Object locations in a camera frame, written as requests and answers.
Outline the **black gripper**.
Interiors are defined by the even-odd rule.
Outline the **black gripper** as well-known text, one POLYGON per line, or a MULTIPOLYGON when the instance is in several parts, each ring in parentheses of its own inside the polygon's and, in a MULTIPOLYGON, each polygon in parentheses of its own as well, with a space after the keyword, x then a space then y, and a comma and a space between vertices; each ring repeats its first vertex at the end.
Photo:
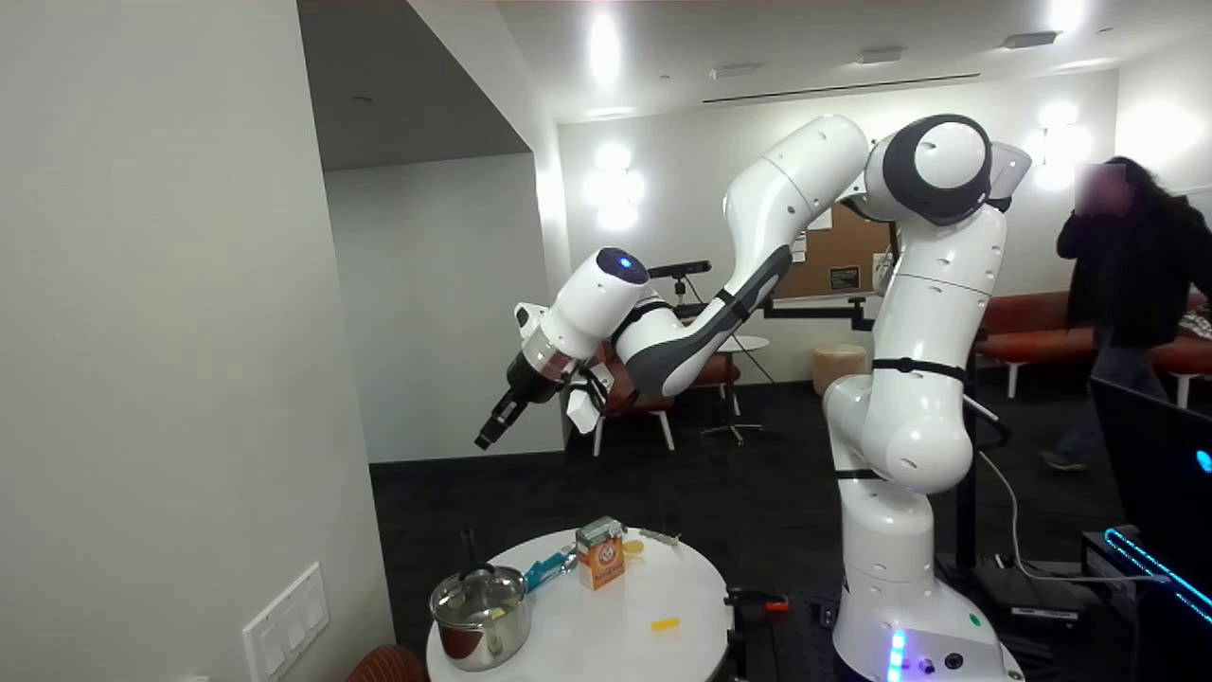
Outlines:
POLYGON ((539 370, 525 357, 515 357, 508 364, 508 395, 494 404, 472 444, 483 452, 494 446, 518 419, 525 404, 548 400, 562 385, 563 385, 563 375, 539 370))

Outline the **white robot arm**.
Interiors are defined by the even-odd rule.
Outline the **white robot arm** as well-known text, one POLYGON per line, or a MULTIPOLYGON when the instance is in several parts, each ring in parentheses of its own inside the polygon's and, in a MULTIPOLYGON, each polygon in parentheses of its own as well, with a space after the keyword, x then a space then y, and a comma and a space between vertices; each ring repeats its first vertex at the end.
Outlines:
POLYGON ((940 578, 931 510, 974 467, 967 364, 1025 167, 1025 150, 967 113, 927 113, 881 139, 823 113, 729 187, 731 276, 698 313, 676 313, 620 245, 594 249, 555 302, 524 302, 508 389, 477 439, 496 444, 546 398, 562 398, 576 427, 594 427, 604 357, 616 357, 645 398, 681 395, 770 302, 791 244, 847 204, 898 232, 898 259, 870 324, 870 369, 823 398, 842 497, 832 650, 860 682, 1025 682, 982 605, 940 578))

